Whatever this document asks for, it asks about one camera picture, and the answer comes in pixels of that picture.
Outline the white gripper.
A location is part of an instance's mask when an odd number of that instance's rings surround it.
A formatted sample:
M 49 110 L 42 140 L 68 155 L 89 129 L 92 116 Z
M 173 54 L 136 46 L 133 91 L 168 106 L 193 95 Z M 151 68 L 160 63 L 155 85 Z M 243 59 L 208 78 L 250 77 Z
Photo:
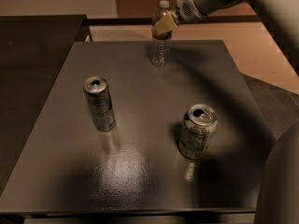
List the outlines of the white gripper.
M 180 23 L 197 23 L 206 16 L 196 7 L 194 0 L 177 0 L 176 13 L 166 12 L 151 28 L 154 36 L 173 31 Z

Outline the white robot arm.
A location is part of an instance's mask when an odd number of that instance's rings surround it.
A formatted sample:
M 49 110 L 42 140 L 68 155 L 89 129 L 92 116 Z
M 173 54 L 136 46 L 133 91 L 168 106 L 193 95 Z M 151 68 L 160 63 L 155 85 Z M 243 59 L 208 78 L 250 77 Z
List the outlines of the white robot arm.
M 277 65 L 270 84 L 298 91 L 299 0 L 177 0 L 152 32 L 163 35 L 181 23 L 197 23 L 209 14 L 247 3 L 284 55 L 287 70 Z M 263 169 L 254 224 L 299 224 L 299 123 L 273 145 Z

